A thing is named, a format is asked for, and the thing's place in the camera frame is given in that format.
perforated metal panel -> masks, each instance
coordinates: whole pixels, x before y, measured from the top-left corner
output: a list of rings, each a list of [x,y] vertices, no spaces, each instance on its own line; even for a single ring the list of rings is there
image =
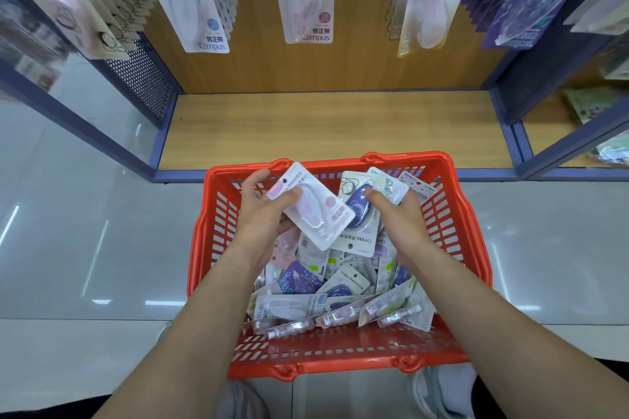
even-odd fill
[[[137,50],[128,52],[130,60],[104,60],[120,81],[153,113],[163,121],[166,108],[176,88],[162,74],[145,49],[143,42],[135,41]]]

forearm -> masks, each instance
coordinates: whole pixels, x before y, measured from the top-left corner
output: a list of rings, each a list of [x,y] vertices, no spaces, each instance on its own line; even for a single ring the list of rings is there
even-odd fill
[[[510,305],[432,243],[411,271],[510,418],[620,417],[629,385]]]
[[[258,273],[245,257],[235,244],[226,250],[97,419],[214,415]]]

hand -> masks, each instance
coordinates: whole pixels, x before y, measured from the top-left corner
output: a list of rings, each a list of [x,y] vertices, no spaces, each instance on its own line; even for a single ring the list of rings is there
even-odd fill
[[[367,189],[365,194],[380,211],[389,239],[402,258],[412,259],[422,248],[435,245],[430,240],[420,203],[413,191],[406,193],[399,206],[393,205],[375,189]]]
[[[256,185],[269,174],[268,169],[260,169],[242,183],[238,229],[231,244],[239,246],[255,262],[256,272],[271,258],[277,236],[295,227],[283,211],[301,196],[301,188],[293,188],[273,201],[266,194],[256,196]]]

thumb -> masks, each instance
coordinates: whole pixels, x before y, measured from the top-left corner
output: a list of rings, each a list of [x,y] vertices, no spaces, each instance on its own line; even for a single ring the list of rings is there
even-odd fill
[[[369,202],[375,205],[383,216],[393,215],[396,207],[382,194],[375,189],[367,189],[365,195]]]
[[[288,209],[291,205],[295,204],[301,197],[301,188],[294,187],[290,191],[286,191],[277,199],[269,203],[269,209],[281,214],[284,210]]]

wooden back panel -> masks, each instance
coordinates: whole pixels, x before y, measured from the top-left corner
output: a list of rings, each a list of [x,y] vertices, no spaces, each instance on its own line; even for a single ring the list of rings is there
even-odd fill
[[[145,34],[186,93],[478,88],[504,54],[481,50],[459,7],[441,50],[397,58],[387,0],[334,0],[334,42],[284,41],[277,0],[240,0],[231,52],[189,54],[157,4]]]

